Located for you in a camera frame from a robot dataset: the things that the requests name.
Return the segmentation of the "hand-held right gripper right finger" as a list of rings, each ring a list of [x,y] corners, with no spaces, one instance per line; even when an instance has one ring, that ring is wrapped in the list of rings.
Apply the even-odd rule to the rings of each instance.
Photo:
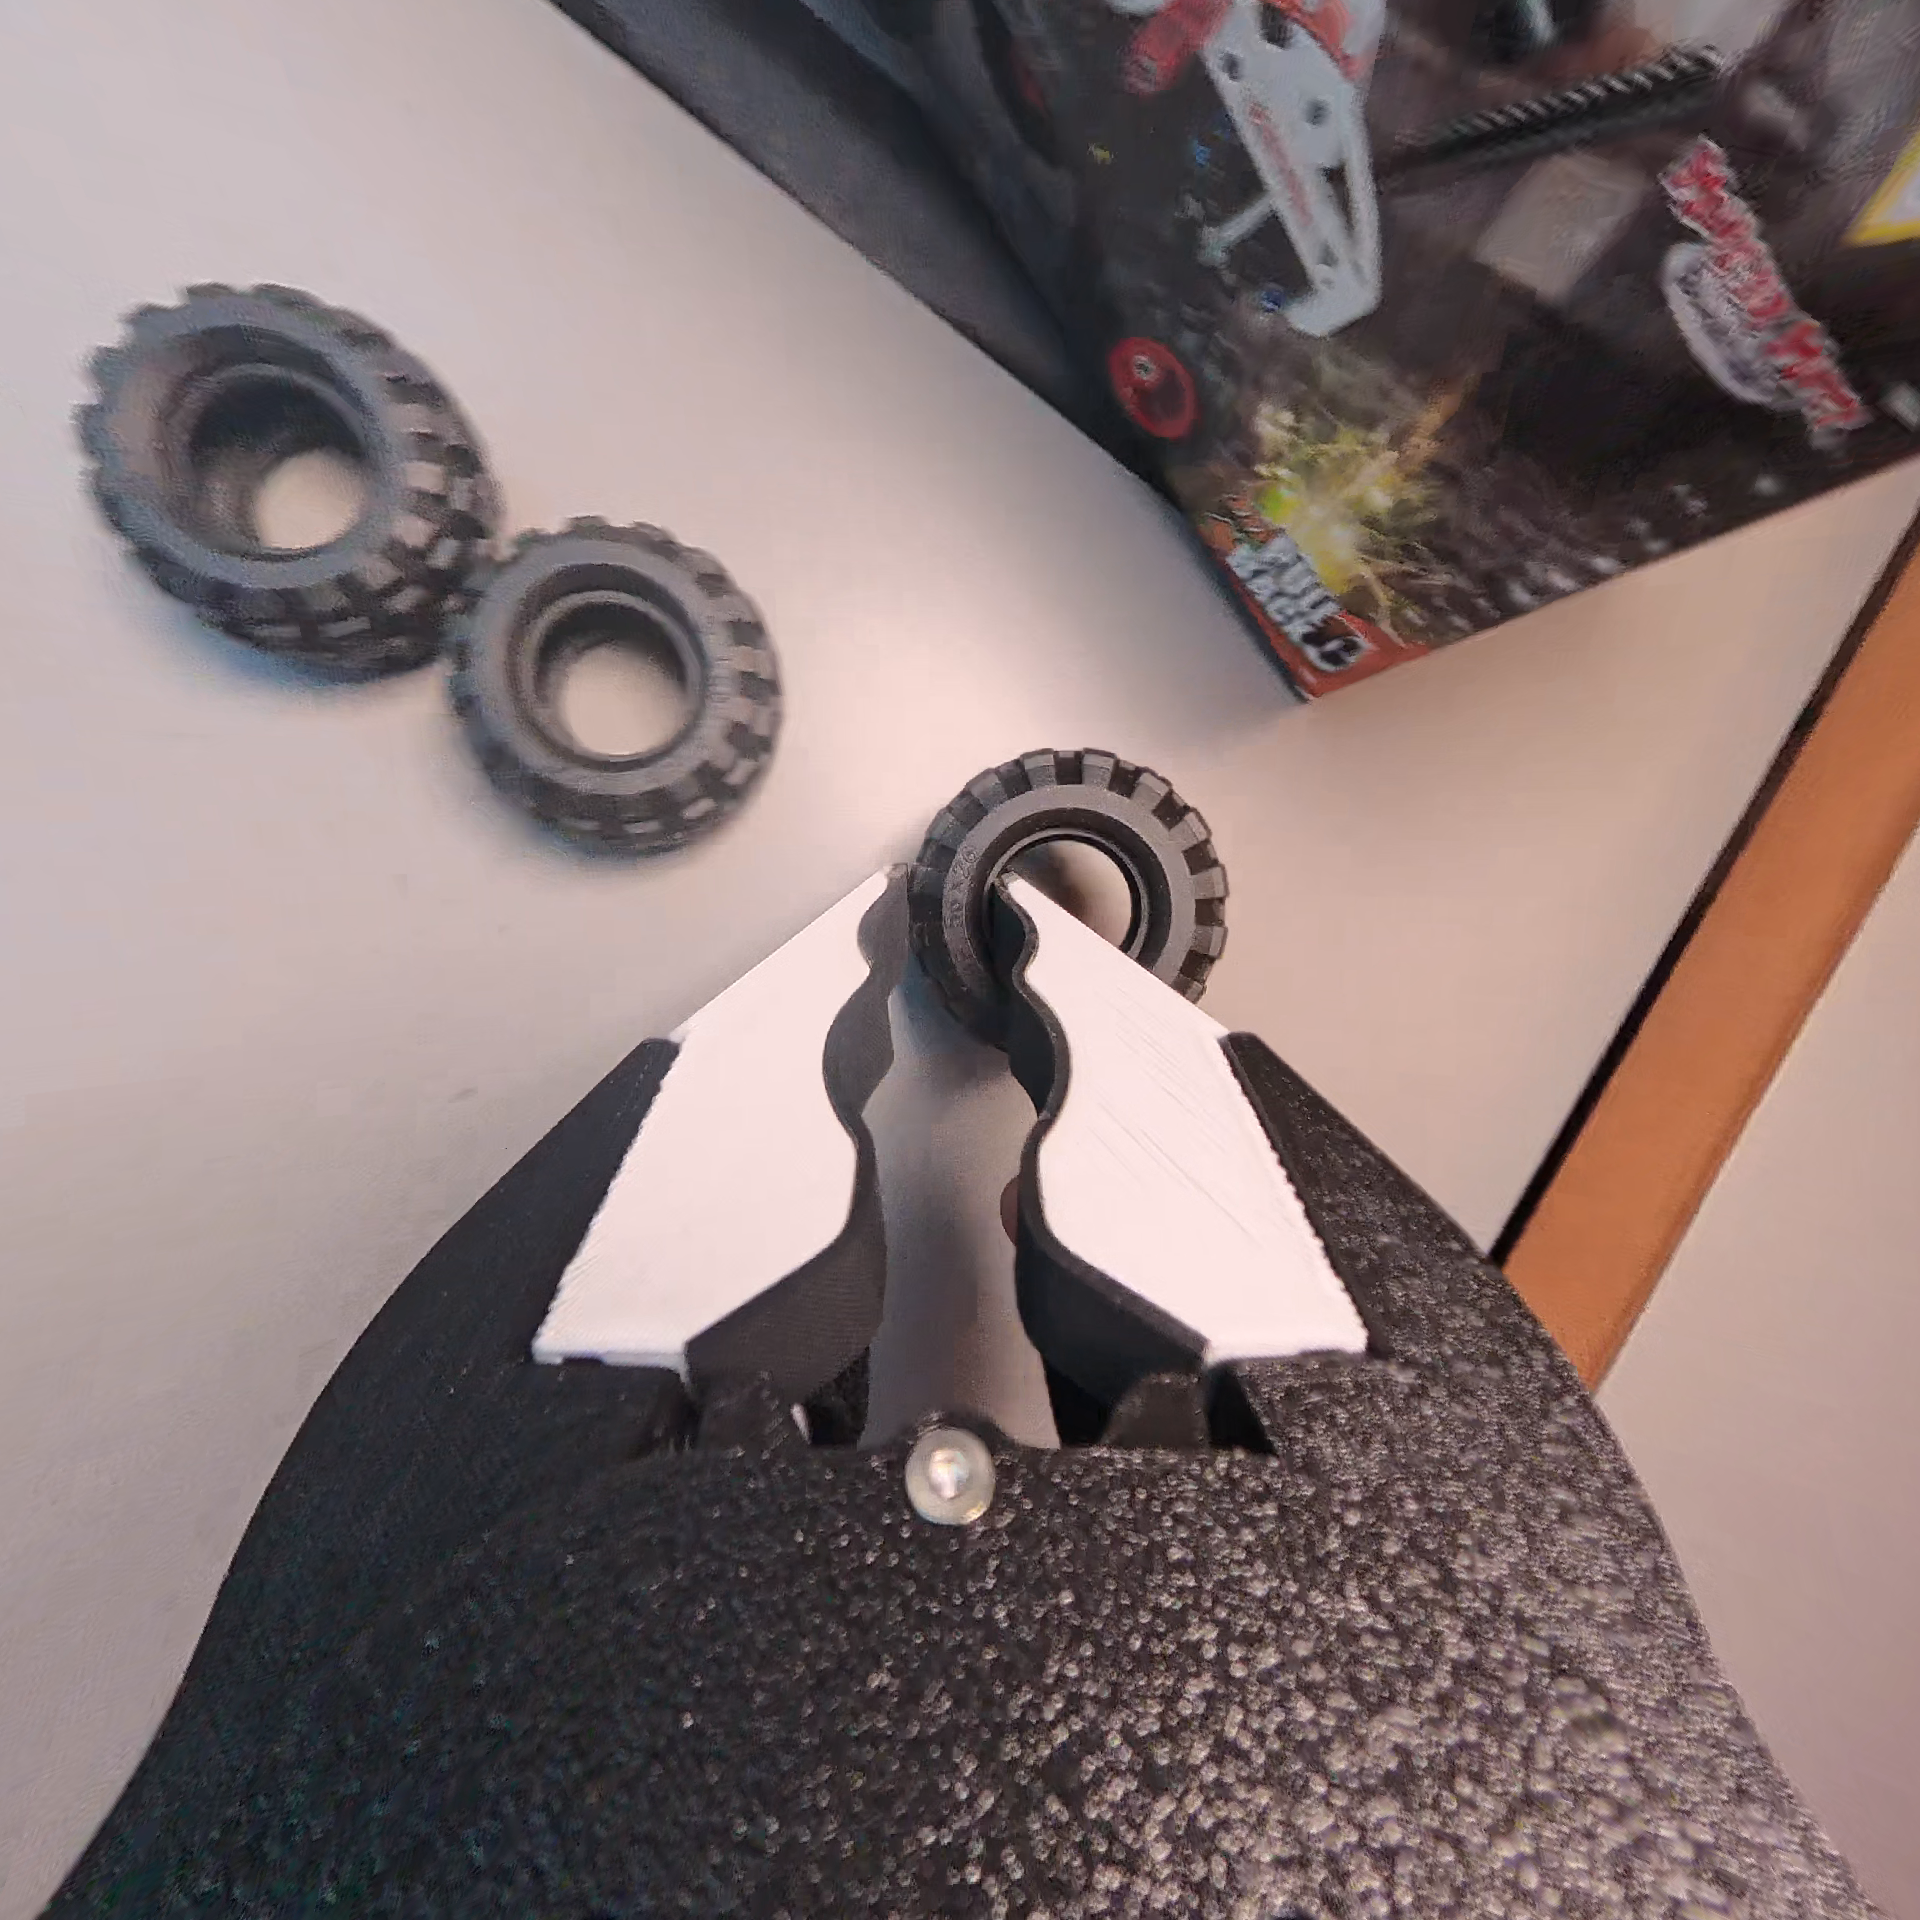
[[[1037,1110],[1016,1299],[1049,1365],[1365,1353],[1231,1037],[1028,881],[995,886],[1006,1057]]]

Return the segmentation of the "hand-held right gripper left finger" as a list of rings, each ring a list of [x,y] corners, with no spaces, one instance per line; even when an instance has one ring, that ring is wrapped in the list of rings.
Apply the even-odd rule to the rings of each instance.
[[[905,950],[905,872],[884,869],[667,1037],[536,1362],[840,1377],[862,1360],[886,1263],[863,1111],[894,1063]]]

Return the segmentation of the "toy truck set box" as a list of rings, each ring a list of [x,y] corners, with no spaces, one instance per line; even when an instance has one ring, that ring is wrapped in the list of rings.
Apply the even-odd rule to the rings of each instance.
[[[1916,2],[560,6],[1304,698],[1916,458]]]

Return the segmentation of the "wood-edged grey desk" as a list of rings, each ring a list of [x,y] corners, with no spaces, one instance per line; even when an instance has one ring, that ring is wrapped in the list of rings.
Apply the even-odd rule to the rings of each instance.
[[[1891,1915],[1917,1834],[1916,622],[1911,528],[1495,1243]]]

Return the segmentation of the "black toy tyre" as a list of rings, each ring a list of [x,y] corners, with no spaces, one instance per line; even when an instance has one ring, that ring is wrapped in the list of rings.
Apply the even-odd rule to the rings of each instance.
[[[652,656],[675,728],[636,753],[595,749],[564,682],[595,656]],[[595,850],[646,858],[726,823],[777,749],[781,682],[755,601],[664,528],[577,517],[526,533],[473,582],[445,632],[447,693],[497,795]]]
[[[437,656],[500,505],[463,409],[389,331],[291,286],[206,281],[131,311],[86,374],[89,490],[191,618],[327,680]],[[310,453],[353,469],[357,511],[335,536],[277,545],[255,502]]]
[[[1199,1002],[1227,943],[1229,878],[1204,816],[1152,768],[1104,750],[1035,750],[974,775],[925,827],[907,934],[933,995],[974,1041],[1003,1045],[989,894],[1032,849],[1102,853],[1132,899],[1119,950]]]

